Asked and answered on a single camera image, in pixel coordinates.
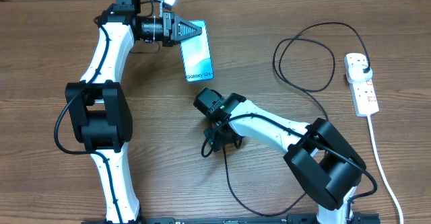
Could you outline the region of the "blue-screen smartphone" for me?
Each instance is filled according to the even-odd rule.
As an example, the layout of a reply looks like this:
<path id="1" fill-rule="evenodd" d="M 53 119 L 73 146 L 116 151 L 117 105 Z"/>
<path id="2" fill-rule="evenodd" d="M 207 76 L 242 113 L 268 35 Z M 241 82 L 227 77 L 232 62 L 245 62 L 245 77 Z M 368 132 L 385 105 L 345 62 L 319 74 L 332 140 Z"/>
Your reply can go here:
<path id="1" fill-rule="evenodd" d="M 185 79 L 188 83 L 211 80 L 214 72 L 206 21 L 194 20 L 191 23 L 201 27 L 202 33 L 180 44 Z"/>

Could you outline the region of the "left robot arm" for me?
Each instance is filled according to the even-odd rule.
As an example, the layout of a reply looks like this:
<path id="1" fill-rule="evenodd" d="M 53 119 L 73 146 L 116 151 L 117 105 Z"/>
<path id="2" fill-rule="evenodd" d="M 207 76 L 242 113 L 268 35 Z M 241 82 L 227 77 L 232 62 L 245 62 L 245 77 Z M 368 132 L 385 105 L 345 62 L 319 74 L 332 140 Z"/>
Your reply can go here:
<path id="1" fill-rule="evenodd" d="M 160 11 L 142 15 L 142 0 L 116 0 L 94 18 L 99 39 L 87 71 L 65 88 L 67 103 L 55 125 L 55 144 L 70 152 L 59 141 L 60 123 L 69 114 L 75 138 L 85 147 L 81 154 L 91 156 L 100 176 L 106 201 L 103 223 L 143 223 L 128 160 L 133 119 L 121 79 L 135 42 L 172 47 L 202 35 L 201 27 L 171 11 L 175 2 L 147 0 L 159 3 Z"/>

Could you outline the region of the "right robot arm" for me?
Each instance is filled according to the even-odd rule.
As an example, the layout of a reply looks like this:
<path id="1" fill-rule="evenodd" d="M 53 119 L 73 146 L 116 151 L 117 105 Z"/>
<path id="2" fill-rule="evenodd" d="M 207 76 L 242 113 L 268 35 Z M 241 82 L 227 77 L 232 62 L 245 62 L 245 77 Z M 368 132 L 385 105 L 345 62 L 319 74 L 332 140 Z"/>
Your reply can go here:
<path id="1" fill-rule="evenodd" d="M 207 87 L 193 105 L 210 124 L 203 144 L 211 151 L 228 144 L 240 148 L 245 137 L 261 141 L 283 155 L 302 189 L 318 204 L 319 223 L 352 221 L 354 192 L 366 164 L 329 121 L 287 120 L 242 95 L 232 93 L 225 98 Z"/>

